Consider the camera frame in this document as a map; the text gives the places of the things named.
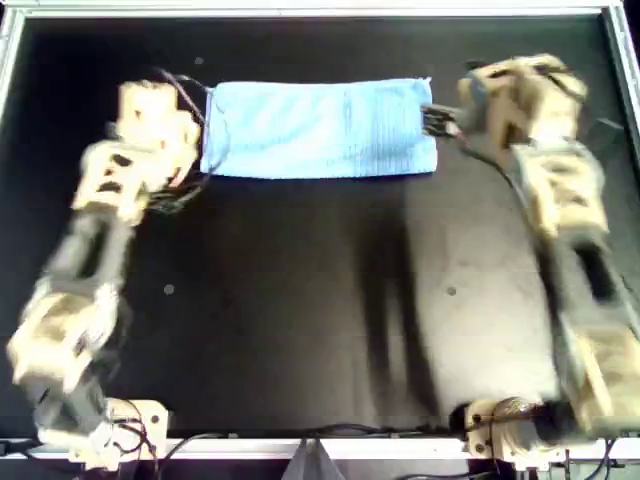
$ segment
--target folded towel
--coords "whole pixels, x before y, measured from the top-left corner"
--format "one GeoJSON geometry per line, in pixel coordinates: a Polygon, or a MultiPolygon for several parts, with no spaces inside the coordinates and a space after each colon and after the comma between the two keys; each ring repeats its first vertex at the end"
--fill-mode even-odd
{"type": "Polygon", "coordinates": [[[420,112],[429,81],[221,83],[208,92],[200,169],[254,178],[432,172],[436,145],[420,112]]]}

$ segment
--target cable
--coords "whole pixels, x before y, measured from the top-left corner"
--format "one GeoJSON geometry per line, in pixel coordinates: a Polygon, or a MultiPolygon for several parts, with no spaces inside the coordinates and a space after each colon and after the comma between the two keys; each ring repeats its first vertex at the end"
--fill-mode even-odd
{"type": "MultiPolygon", "coordinates": [[[[185,102],[187,102],[187,104],[189,105],[189,107],[191,108],[191,110],[193,110],[193,113],[196,115],[196,117],[198,117],[198,120],[200,120],[200,122],[204,125],[205,123],[207,123],[207,121],[204,119],[204,115],[202,115],[202,112],[200,111],[200,109],[196,106],[195,102],[191,99],[191,97],[189,96],[189,94],[187,94],[187,92],[185,91],[184,87],[182,85],[180,85],[180,82],[177,80],[176,76],[174,76],[173,74],[167,72],[165,69],[163,68],[159,68],[156,67],[155,70],[157,70],[160,75],[162,75],[165,80],[167,80],[169,83],[171,83],[171,85],[173,85],[175,87],[175,89],[178,91],[178,93],[182,96],[182,98],[184,99],[185,102]]],[[[179,75],[180,77],[182,77],[182,80],[185,80],[187,77],[186,75],[179,75]]],[[[189,80],[197,83],[198,85],[200,85],[201,87],[204,87],[200,82],[197,82],[191,78],[189,78],[189,80]]]]}
{"type": "MultiPolygon", "coordinates": [[[[202,111],[197,107],[195,102],[191,99],[189,94],[186,92],[184,87],[180,84],[181,81],[189,81],[196,85],[198,85],[203,90],[207,91],[207,87],[205,87],[199,81],[187,76],[187,75],[173,75],[169,73],[167,70],[163,68],[155,67],[157,72],[162,75],[162,77],[171,83],[175,89],[178,91],[182,99],[189,105],[195,116],[198,118],[200,123],[203,125],[203,130],[206,131],[207,121],[205,116],[202,114],[202,111]]],[[[218,168],[218,165],[213,166],[209,169],[209,171],[199,178],[195,182],[182,184],[179,187],[171,190],[165,190],[162,192],[152,193],[150,195],[149,201],[149,210],[156,211],[165,215],[175,215],[180,212],[187,203],[192,201],[195,197],[197,197],[207,186],[209,182],[209,178],[215,170],[218,168]]]]}
{"type": "Polygon", "coordinates": [[[436,475],[436,474],[428,474],[428,473],[417,473],[413,475],[405,475],[404,477],[399,477],[397,480],[471,480],[475,478],[482,478],[488,475],[493,475],[494,472],[480,472],[480,473],[459,473],[454,475],[436,475]]]}
{"type": "Polygon", "coordinates": [[[193,435],[192,437],[185,438],[181,442],[178,442],[178,444],[175,447],[173,447],[171,450],[169,450],[169,453],[167,453],[162,459],[162,461],[160,462],[160,467],[157,469],[155,473],[155,477],[154,477],[155,480],[162,480],[162,473],[164,472],[165,467],[169,463],[169,460],[171,460],[171,457],[173,457],[178,452],[178,450],[183,448],[189,442],[193,440],[200,440],[205,438],[221,438],[221,437],[223,436],[217,433],[201,433],[199,435],[193,435]]]}
{"type": "Polygon", "coordinates": [[[588,475],[584,480],[595,480],[600,474],[600,472],[602,471],[602,469],[605,467],[607,472],[605,474],[605,479],[609,478],[609,473],[611,471],[611,463],[609,462],[609,455],[611,455],[611,450],[613,450],[613,446],[615,445],[615,443],[616,443],[616,439],[606,441],[602,460],[600,460],[600,463],[598,463],[598,466],[596,467],[596,469],[593,472],[591,472],[591,474],[588,475]]]}

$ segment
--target metal frame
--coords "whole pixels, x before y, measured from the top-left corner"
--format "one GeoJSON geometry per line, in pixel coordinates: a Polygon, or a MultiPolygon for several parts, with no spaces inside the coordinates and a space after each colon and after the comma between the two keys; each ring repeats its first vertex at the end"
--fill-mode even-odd
{"type": "MultiPolygon", "coordinates": [[[[167,450],[182,439],[167,440],[167,450]]],[[[199,439],[188,442],[172,458],[183,460],[289,460],[302,439],[199,439]]],[[[331,438],[320,440],[333,460],[471,460],[465,442],[454,438],[331,438]]],[[[640,459],[640,439],[619,439],[609,458],[620,461],[640,459]]],[[[604,455],[605,441],[568,450],[573,461],[599,460],[604,455]]],[[[43,460],[67,459],[65,449],[42,446],[30,453],[43,460]]],[[[19,453],[3,457],[24,459],[19,453]]]]}
{"type": "MultiPolygon", "coordinates": [[[[334,16],[521,16],[599,15],[607,26],[616,76],[622,92],[636,163],[640,165],[640,73],[624,9],[620,0],[449,0],[446,7],[425,6],[424,0],[298,0],[295,5],[279,0],[6,0],[0,28],[0,122],[2,121],[13,68],[25,21],[28,18],[100,17],[334,17],[334,16]]],[[[168,448],[180,440],[168,441],[168,448]]],[[[194,440],[175,458],[183,459],[290,459],[300,439],[194,440]]],[[[388,438],[322,440],[334,459],[459,459],[471,458],[466,444],[451,438],[388,438]]],[[[67,458],[63,449],[43,446],[33,451],[41,458],[67,458]]],[[[572,448],[576,460],[599,459],[604,442],[572,448]]],[[[23,458],[9,455],[6,459],[23,458]]],[[[619,440],[611,458],[640,460],[640,438],[619,440]]]]}

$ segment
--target black mat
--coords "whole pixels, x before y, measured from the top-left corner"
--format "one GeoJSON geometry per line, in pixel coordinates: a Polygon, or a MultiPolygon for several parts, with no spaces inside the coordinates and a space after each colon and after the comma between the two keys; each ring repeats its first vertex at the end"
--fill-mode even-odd
{"type": "MultiPolygon", "coordinates": [[[[117,85],[153,78],[148,66],[211,85],[431,75],[436,102],[455,105],[466,60],[541,52],[586,80],[596,115],[621,121],[597,18],[29,20],[0,139],[0,335],[64,229],[117,85]]],[[[607,172],[616,259],[640,288],[632,160],[606,134],[587,143],[607,172]]],[[[191,431],[411,426],[480,397],[556,394],[511,192],[439,148],[432,176],[216,179],[180,216],[148,218],[126,289],[135,324],[107,393],[161,400],[191,431]]],[[[2,362],[0,436],[28,434],[30,408],[2,362]]]]}

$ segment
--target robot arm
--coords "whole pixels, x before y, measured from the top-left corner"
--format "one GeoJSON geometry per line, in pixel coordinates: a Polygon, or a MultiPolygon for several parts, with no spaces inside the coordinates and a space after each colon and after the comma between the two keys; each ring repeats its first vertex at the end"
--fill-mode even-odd
{"type": "Polygon", "coordinates": [[[516,179],[538,246],[567,399],[545,406],[539,434],[566,444],[637,430],[640,324],[608,247],[604,173],[575,140],[585,85],[540,55],[472,70],[458,90],[461,109],[424,108],[425,133],[478,145],[516,179]]]}
{"type": "Polygon", "coordinates": [[[127,250],[150,195],[183,178],[200,134],[175,88],[120,87],[114,141],[87,148],[68,233],[39,278],[7,351],[40,440],[99,451],[113,423],[92,364],[118,320],[127,250]]]}

